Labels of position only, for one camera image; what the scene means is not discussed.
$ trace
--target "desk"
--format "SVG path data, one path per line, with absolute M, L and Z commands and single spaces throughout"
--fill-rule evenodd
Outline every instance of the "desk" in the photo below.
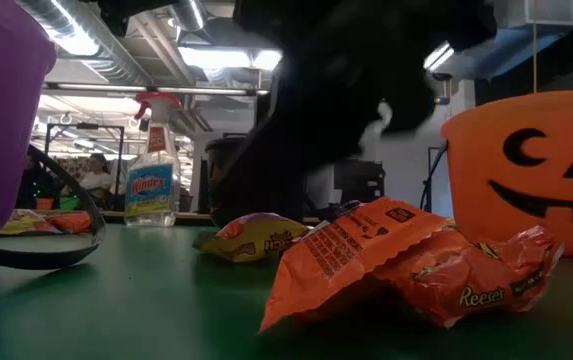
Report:
M 477 316 L 450 331 L 282 323 L 258 337 L 276 262 L 198 255 L 191 242 L 204 229 L 108 225 L 79 266 L 0 268 L 0 359 L 573 359 L 573 260 L 525 314 Z

